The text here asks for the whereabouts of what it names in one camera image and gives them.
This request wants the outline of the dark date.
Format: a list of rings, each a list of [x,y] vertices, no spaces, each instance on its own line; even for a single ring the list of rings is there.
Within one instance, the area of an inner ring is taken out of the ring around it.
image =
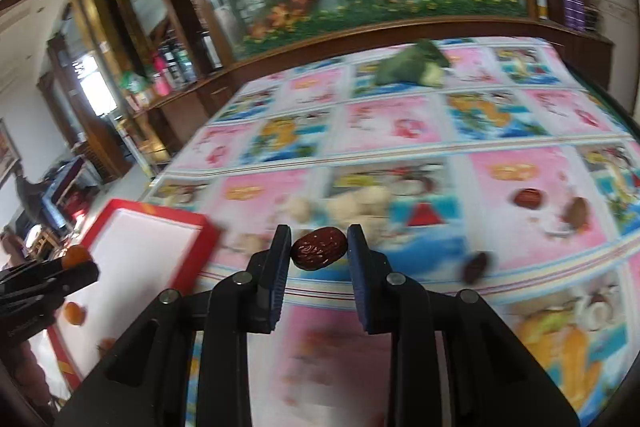
[[[480,281],[492,265],[492,254],[477,251],[465,261],[461,271],[461,280],[465,285],[473,286]]]

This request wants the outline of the small orange kumquat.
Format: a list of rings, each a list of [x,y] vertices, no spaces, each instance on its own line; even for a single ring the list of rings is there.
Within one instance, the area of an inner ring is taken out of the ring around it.
[[[62,257],[62,268],[64,270],[72,269],[77,265],[82,265],[86,262],[91,262],[92,256],[88,249],[80,244],[72,245],[68,247]]]

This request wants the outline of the brown longan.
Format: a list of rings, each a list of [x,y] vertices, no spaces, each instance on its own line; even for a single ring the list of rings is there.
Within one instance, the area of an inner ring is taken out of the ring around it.
[[[583,198],[574,197],[564,208],[562,221],[572,230],[582,229],[589,221],[589,204]]]

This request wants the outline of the dark wooden cabinet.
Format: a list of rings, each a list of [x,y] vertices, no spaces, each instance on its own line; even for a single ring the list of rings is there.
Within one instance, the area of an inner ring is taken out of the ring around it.
[[[510,36],[549,40],[562,59],[606,86],[613,46],[607,38],[564,24],[563,0],[522,0],[525,14],[443,15],[388,20],[329,32],[238,57],[208,0],[70,0],[82,40],[115,100],[101,126],[89,114],[81,124],[102,166],[119,159],[106,139],[114,131],[146,170],[163,166],[209,116],[244,83],[349,52],[405,44],[422,38]],[[154,89],[153,58],[163,61],[171,94]]]

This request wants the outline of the purple bottles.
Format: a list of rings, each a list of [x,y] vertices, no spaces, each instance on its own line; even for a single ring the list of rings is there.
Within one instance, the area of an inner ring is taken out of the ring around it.
[[[584,0],[563,0],[565,26],[584,32],[586,30],[586,11]]]

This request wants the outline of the red date on cloth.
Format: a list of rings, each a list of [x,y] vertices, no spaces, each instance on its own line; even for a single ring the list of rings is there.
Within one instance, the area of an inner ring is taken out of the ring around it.
[[[537,210],[544,205],[544,192],[538,188],[522,188],[512,195],[511,202],[521,208]]]

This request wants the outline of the red white box tray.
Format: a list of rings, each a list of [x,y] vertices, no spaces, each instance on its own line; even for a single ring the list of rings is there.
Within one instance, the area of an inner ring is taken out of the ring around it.
[[[80,243],[100,274],[68,297],[85,310],[74,325],[63,312],[48,328],[58,368],[74,390],[100,361],[98,346],[117,338],[164,289],[188,295],[222,231],[201,213],[113,199]]]

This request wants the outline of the orange kumquat in tray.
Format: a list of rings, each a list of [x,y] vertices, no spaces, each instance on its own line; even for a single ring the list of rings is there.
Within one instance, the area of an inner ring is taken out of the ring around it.
[[[84,307],[78,305],[78,303],[69,301],[65,303],[63,315],[68,323],[74,326],[81,326],[86,321],[87,311]]]

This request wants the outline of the green leafy vegetable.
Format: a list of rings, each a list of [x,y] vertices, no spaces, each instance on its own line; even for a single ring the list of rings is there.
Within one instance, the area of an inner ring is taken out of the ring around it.
[[[427,88],[441,88],[450,61],[432,40],[422,39],[378,65],[375,86],[410,83]]]

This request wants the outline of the colourful fruit print tablecloth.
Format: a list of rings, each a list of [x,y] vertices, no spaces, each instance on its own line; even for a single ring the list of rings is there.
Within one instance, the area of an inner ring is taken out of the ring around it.
[[[210,287],[266,248],[361,225],[372,249],[430,291],[471,286],[594,421],[639,354],[639,138],[620,113],[529,38],[439,41],[441,88],[375,86],[408,46],[328,58],[244,84],[196,130],[145,202],[209,217],[222,236]],[[522,188],[537,210],[515,206]],[[589,221],[562,221],[576,196]]]

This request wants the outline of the pink bottle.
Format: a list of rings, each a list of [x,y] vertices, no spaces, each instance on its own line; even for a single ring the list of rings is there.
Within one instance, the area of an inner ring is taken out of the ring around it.
[[[171,87],[164,73],[163,61],[157,57],[153,58],[153,80],[154,89],[159,96],[171,94]]]

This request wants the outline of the red date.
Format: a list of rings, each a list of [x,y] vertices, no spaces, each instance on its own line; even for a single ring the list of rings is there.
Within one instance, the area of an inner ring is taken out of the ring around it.
[[[317,271],[340,260],[347,248],[340,229],[324,227],[300,236],[292,245],[291,260],[298,269]]]
[[[544,205],[544,192],[538,188],[522,188],[512,195],[511,202],[521,208],[537,210]]]

